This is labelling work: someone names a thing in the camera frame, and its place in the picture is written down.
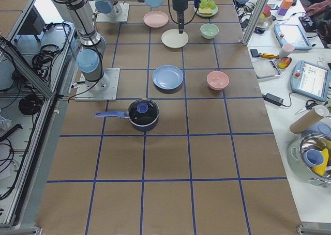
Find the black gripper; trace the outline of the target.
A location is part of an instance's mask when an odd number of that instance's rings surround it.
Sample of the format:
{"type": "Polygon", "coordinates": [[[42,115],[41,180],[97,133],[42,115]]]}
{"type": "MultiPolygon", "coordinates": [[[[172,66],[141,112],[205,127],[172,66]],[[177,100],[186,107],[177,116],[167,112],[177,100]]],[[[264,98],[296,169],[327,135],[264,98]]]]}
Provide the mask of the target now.
{"type": "Polygon", "coordinates": [[[188,3],[194,1],[194,6],[196,8],[200,5],[200,0],[172,0],[173,9],[177,11],[177,23],[178,23],[178,33],[182,34],[185,27],[185,15],[184,11],[188,8],[188,3]]]}

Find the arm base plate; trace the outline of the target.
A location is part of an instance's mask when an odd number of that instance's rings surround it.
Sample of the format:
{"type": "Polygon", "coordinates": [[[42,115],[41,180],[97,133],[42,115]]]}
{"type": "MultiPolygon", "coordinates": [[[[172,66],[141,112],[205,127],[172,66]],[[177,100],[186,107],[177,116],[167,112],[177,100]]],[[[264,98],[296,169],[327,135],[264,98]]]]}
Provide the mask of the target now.
{"type": "Polygon", "coordinates": [[[97,1],[95,5],[97,23],[119,23],[128,20],[128,3],[113,4],[112,2],[97,1]]]}
{"type": "Polygon", "coordinates": [[[95,86],[94,83],[86,81],[81,73],[80,81],[84,83],[78,85],[74,99],[76,101],[115,101],[120,71],[120,68],[104,68],[103,78],[95,86]]]}

